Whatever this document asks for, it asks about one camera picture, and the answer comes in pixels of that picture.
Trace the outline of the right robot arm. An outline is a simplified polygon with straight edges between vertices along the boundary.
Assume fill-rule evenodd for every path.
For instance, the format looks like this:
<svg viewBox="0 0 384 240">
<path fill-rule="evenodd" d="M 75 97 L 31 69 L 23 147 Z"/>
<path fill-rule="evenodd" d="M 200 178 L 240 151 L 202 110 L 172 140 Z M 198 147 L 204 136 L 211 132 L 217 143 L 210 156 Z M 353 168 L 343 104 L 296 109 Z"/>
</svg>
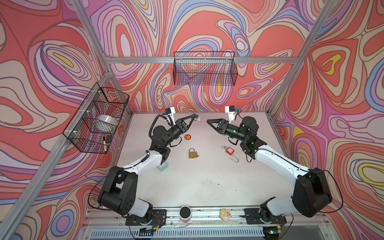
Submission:
<svg viewBox="0 0 384 240">
<path fill-rule="evenodd" d="M 272 197 L 261 204 L 261 221 L 267 223 L 274 217 L 293 213 L 311 218 L 333 201 L 325 172 L 304 167 L 272 149 L 258 137 L 255 118 L 244 117 L 238 127 L 225 119 L 209 119 L 207 123 L 217 133 L 239 141 L 246 156 L 274 169 L 294 187 L 290 195 Z"/>
</svg>

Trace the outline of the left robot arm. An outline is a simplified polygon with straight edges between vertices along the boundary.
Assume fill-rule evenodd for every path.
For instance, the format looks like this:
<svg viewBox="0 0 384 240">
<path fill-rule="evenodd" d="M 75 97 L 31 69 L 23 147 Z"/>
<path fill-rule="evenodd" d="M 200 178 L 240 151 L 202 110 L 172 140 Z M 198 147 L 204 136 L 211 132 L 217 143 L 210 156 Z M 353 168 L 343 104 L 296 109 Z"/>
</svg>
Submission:
<svg viewBox="0 0 384 240">
<path fill-rule="evenodd" d="M 146 154 L 125 167 L 112 167 L 103 183 L 97 202 L 121 216 L 151 218 L 153 205 L 137 198 L 139 178 L 165 163 L 171 143 L 186 133 L 199 116 L 191 114 L 177 120 L 157 115 L 149 129 L 151 145 Z"/>
</svg>

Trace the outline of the mint green alarm clock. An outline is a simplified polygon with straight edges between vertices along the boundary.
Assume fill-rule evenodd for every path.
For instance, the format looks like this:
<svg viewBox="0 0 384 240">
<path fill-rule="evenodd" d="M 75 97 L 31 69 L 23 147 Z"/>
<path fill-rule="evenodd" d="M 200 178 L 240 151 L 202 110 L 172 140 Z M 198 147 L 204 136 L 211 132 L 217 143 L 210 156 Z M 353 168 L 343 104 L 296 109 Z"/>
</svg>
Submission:
<svg viewBox="0 0 384 240">
<path fill-rule="evenodd" d="M 164 163 L 160 164 L 159 166 L 157 166 L 157 169 L 158 169 L 160 172 L 163 172 L 167 167 L 168 167 L 168 163 L 167 163 L 167 162 L 164 162 Z"/>
</svg>

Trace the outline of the white tape roll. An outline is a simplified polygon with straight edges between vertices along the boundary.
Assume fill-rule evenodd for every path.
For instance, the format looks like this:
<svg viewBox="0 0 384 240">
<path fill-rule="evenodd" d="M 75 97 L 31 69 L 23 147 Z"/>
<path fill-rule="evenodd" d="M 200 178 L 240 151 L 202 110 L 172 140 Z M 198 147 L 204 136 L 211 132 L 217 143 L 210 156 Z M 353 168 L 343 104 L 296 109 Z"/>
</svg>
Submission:
<svg viewBox="0 0 384 240">
<path fill-rule="evenodd" d="M 98 115 L 96 117 L 95 127 L 102 132 L 112 131 L 117 125 L 117 120 L 110 115 Z"/>
</svg>

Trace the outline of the black marker in basket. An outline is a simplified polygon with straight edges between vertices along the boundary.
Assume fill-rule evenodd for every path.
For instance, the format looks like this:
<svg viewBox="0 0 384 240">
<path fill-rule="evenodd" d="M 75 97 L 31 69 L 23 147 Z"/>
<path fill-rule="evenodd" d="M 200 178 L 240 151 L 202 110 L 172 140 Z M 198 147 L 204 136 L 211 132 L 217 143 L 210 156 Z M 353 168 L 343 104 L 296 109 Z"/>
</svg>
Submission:
<svg viewBox="0 0 384 240">
<path fill-rule="evenodd" d="M 107 145 L 105 136 L 103 136 L 103 147 L 104 147 L 104 153 L 106 154 L 108 151 L 108 145 Z"/>
</svg>

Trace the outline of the small black padlock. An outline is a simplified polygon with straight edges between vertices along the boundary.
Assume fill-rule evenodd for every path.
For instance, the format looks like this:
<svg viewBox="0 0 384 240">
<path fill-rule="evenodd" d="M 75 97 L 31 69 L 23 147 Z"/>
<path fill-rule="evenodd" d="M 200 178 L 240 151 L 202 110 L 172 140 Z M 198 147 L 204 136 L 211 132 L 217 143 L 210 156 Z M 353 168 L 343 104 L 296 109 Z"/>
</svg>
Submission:
<svg viewBox="0 0 384 240">
<path fill-rule="evenodd" d="M 194 110 L 189 109 L 188 113 L 193 116 L 193 121 L 200 122 L 201 118 L 194 112 Z"/>
</svg>

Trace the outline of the small red round disc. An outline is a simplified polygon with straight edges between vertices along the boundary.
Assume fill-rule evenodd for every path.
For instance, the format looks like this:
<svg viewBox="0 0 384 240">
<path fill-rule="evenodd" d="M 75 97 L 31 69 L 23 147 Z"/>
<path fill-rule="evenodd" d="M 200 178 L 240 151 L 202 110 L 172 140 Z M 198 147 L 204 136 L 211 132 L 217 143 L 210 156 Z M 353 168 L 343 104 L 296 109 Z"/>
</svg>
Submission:
<svg viewBox="0 0 384 240">
<path fill-rule="evenodd" d="M 184 135 L 185 140 L 190 140 L 192 137 L 189 134 Z"/>
</svg>

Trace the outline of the aluminium front rail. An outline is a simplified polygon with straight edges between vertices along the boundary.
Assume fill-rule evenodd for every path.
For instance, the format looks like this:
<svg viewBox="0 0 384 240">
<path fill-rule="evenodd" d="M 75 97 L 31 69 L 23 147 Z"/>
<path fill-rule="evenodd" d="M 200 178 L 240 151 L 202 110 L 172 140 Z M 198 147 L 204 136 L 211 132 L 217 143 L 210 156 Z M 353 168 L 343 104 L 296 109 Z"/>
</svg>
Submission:
<svg viewBox="0 0 384 240">
<path fill-rule="evenodd" d="M 192 218 L 188 223 L 183 223 L 179 217 L 179 207 L 164 208 L 167 210 L 167 221 L 163 229 L 178 229 L 183 227 L 248 227 L 247 221 L 241 216 L 245 214 L 244 209 L 259 208 L 259 206 L 219 206 L 219 207 L 191 207 Z M 231 219 L 224 222 L 219 217 L 220 209 L 228 209 L 231 212 Z M 258 227 L 274 226 L 326 226 L 330 227 L 331 221 L 324 214 L 316 214 L 312 218 L 300 214 L 286 214 L 287 223 L 279 224 L 255 224 Z M 125 228 L 126 219 L 112 211 L 90 210 L 86 216 L 84 227 L 107 227 Z"/>
</svg>

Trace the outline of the brass padlock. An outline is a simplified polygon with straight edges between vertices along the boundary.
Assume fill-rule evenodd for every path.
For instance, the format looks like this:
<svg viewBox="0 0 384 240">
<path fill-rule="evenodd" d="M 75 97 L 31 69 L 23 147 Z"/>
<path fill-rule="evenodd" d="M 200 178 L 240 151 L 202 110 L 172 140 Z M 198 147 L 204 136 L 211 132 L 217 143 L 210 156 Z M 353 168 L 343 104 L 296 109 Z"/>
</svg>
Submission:
<svg viewBox="0 0 384 240">
<path fill-rule="evenodd" d="M 199 157 L 199 154 L 195 151 L 194 148 L 190 148 L 188 154 L 189 154 L 189 159 L 195 159 Z"/>
</svg>

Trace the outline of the red padlock with keys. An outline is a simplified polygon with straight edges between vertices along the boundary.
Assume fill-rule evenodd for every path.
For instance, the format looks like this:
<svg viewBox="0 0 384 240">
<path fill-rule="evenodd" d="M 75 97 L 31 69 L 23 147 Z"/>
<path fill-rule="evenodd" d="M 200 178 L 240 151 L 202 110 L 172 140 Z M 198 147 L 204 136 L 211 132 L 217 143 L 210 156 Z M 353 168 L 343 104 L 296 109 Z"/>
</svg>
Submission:
<svg viewBox="0 0 384 240">
<path fill-rule="evenodd" d="M 226 153 L 229 155 L 229 159 L 231 161 L 233 161 L 234 163 L 238 163 L 239 162 L 239 158 L 237 158 L 234 153 L 235 153 L 235 150 L 230 148 L 230 147 L 226 147 L 226 146 L 221 146 L 222 149 L 224 149 L 226 151 Z"/>
</svg>

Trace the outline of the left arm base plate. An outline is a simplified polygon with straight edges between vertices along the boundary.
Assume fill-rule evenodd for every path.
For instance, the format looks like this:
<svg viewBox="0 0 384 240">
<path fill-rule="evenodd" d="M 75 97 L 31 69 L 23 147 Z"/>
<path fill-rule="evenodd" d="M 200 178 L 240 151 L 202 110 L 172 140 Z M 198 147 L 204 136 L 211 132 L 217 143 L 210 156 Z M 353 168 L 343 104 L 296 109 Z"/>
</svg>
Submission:
<svg viewBox="0 0 384 240">
<path fill-rule="evenodd" d="M 166 209 L 150 209 L 143 217 L 136 215 L 128 215 L 126 226 L 153 226 L 159 227 L 166 224 L 167 210 Z"/>
</svg>

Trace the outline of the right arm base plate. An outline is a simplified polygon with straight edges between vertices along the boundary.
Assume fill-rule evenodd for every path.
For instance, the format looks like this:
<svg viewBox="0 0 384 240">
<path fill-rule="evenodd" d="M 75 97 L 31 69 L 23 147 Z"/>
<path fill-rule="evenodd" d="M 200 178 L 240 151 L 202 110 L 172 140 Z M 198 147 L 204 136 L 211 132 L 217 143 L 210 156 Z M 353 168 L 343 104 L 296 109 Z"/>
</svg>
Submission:
<svg viewBox="0 0 384 240">
<path fill-rule="evenodd" d="M 287 219 L 285 215 L 274 216 L 267 207 L 267 203 L 273 199 L 275 199 L 275 197 L 269 198 L 268 200 L 263 202 L 259 206 L 259 208 L 244 209 L 245 214 L 242 215 L 241 217 L 246 219 L 248 225 L 255 225 L 255 224 L 285 225 L 287 223 Z"/>
</svg>

